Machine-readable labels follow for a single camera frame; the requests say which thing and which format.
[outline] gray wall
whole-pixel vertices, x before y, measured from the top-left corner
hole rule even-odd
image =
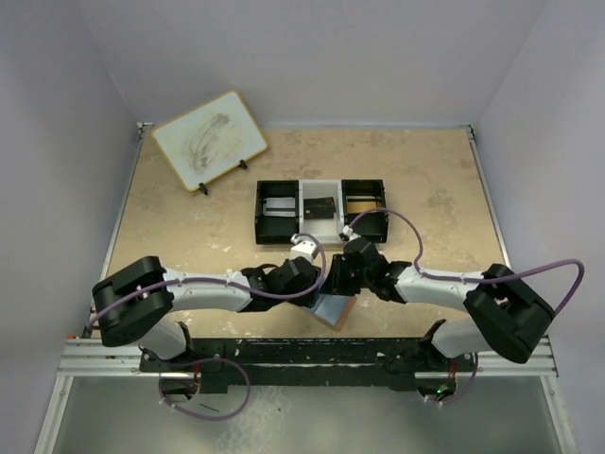
[[[78,0],[134,116],[228,89],[267,125],[468,124],[544,0]]]
[[[32,452],[81,330],[136,126],[71,0],[0,0],[0,439]]]
[[[587,273],[551,329],[581,452],[603,452],[605,2],[547,2],[481,118],[479,153],[513,265],[578,256]],[[557,303],[571,269],[535,285]]]

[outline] white wall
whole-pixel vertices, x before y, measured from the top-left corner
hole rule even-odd
[[[136,126],[71,0],[0,0],[0,439],[33,452],[90,307]]]
[[[477,121],[544,0],[78,0],[134,116],[228,89],[270,125]]]
[[[551,330],[583,453],[601,453],[605,377],[605,2],[552,0],[482,116],[478,147],[518,270],[586,265]],[[573,271],[534,282],[553,303]]]

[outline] whiteboard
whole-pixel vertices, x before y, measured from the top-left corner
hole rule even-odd
[[[152,137],[188,191],[267,149],[265,137],[235,91],[163,123]]]

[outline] tabletop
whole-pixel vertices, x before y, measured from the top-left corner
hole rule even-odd
[[[269,148],[209,184],[210,195],[189,193],[147,134],[115,240],[109,274],[144,255],[164,267],[224,273],[282,263],[287,246],[254,241],[256,182],[300,179],[381,179],[387,206],[420,230],[422,264],[450,271],[486,270],[502,263],[490,210],[466,131],[264,130]],[[388,260],[411,259],[418,244],[397,218],[379,249]],[[337,246],[328,246],[328,263]],[[340,331],[283,303],[265,313],[205,309],[170,314],[193,337],[417,337],[439,319],[467,315],[428,304],[401,305],[366,290]]]

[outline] gray floor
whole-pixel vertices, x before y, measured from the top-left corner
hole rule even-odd
[[[231,388],[227,395],[202,395],[199,402],[232,410],[243,394]],[[76,378],[54,452],[560,452],[534,377],[480,378],[441,409],[414,393],[380,388],[258,387],[242,414],[209,423],[158,401],[152,377]],[[189,404],[203,410],[199,402]]]

